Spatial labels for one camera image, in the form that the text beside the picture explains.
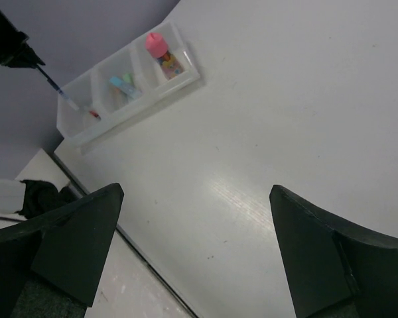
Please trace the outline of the dark blue gel pen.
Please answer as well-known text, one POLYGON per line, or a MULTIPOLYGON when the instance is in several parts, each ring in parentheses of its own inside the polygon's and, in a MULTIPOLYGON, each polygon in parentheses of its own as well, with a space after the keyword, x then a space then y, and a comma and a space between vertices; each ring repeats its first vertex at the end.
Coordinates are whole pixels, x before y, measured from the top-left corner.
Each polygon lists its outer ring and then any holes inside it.
POLYGON ((53 89, 73 108, 75 111, 79 111, 80 108, 71 100, 71 98, 62 90, 62 88, 39 66, 36 65, 36 69, 46 78, 47 82, 53 87, 53 89))

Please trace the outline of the pink cap glue stick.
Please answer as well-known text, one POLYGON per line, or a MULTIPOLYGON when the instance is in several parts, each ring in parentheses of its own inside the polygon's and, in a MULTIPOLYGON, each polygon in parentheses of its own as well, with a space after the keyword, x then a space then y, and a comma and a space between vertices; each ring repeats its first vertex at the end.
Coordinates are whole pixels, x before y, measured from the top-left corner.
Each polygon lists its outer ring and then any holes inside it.
POLYGON ((182 64, 170 51, 164 37, 157 32, 150 32, 145 40, 145 49, 158 63, 166 79, 171 80, 184 72, 182 64))

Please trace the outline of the red gel pen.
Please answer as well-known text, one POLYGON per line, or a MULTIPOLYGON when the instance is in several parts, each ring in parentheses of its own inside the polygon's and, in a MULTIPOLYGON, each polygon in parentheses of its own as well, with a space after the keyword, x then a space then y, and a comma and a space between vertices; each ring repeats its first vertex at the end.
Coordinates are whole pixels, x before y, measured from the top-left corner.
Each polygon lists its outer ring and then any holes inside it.
POLYGON ((100 116, 95 111, 89 111, 89 113, 96 119, 100 120, 100 116))

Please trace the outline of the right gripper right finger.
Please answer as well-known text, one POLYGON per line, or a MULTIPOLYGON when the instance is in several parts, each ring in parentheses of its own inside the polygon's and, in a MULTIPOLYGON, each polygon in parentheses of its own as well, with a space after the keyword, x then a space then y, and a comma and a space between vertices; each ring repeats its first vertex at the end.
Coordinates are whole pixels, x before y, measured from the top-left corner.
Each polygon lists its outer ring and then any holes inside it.
POLYGON ((281 185, 269 201, 297 317, 398 317, 398 238, 281 185))

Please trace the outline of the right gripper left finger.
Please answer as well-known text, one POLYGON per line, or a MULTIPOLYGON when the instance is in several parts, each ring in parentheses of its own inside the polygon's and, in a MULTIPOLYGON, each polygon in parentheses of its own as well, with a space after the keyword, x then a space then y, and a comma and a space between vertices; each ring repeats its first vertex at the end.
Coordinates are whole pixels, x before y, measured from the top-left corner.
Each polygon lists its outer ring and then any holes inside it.
POLYGON ((0 317, 83 317, 93 305, 123 203, 109 184, 0 229, 0 317))

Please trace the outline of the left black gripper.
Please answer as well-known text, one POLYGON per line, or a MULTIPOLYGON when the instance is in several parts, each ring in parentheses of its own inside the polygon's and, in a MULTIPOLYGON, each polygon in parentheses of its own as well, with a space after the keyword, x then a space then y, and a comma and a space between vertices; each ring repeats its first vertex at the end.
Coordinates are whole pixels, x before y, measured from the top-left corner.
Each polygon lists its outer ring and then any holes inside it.
POLYGON ((28 45, 28 39, 0 9, 0 66, 32 69, 44 66, 45 63, 28 45))

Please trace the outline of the green cap highlighter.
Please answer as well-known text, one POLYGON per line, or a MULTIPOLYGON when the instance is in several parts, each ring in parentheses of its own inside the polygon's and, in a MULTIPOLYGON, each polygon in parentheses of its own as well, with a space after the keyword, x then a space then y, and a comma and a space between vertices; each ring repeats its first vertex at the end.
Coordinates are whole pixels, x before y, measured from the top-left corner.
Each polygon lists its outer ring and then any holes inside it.
POLYGON ((135 83, 134 83, 132 74, 130 74, 130 73, 123 74, 122 79, 125 83, 128 83, 129 85, 132 85, 133 87, 135 87, 135 83))

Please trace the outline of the blue cap highlighter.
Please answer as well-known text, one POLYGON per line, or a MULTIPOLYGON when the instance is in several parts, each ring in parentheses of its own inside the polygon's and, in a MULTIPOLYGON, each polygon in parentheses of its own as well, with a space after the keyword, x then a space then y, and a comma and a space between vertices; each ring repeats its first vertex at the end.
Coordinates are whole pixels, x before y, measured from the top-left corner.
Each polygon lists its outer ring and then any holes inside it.
POLYGON ((128 83, 125 83, 122 78, 119 78, 117 76, 113 76, 112 78, 110 78, 109 82, 113 87, 116 87, 118 90, 124 93, 127 96, 128 100, 136 100, 143 95, 139 89, 133 87, 132 85, 129 85, 128 83))

